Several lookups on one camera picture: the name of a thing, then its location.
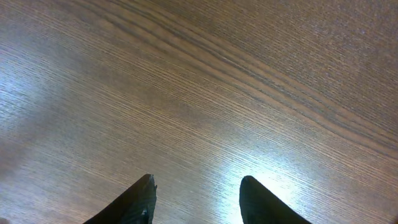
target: wooden surface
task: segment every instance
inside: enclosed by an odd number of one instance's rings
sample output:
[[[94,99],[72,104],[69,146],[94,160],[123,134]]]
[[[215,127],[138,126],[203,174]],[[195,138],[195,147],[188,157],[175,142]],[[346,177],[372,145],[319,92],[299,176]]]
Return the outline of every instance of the wooden surface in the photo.
[[[0,1],[0,217],[81,223],[145,173],[155,223],[398,215],[398,5]]]

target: dark wood grain streak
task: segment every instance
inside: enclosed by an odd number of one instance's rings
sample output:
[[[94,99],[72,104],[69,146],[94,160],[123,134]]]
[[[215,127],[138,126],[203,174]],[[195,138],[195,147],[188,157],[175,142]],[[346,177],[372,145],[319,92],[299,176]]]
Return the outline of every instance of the dark wood grain streak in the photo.
[[[394,1],[0,2],[0,217],[81,223],[145,173],[156,223],[398,214]]]

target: wood grain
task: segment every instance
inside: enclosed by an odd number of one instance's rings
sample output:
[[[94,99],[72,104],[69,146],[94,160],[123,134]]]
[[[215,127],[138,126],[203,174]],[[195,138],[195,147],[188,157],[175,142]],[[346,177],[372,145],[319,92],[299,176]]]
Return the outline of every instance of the wood grain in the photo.
[[[398,214],[396,1],[3,0],[0,217],[82,223],[145,173],[156,223]]]

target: black pointed object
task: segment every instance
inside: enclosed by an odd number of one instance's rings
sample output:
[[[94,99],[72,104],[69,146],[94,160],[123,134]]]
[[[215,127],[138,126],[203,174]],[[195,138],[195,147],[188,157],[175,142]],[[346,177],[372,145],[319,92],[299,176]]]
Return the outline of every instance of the black pointed object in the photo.
[[[239,204],[244,224],[309,224],[252,176],[241,182]]]
[[[146,174],[85,224],[151,224],[156,204],[154,176]]]

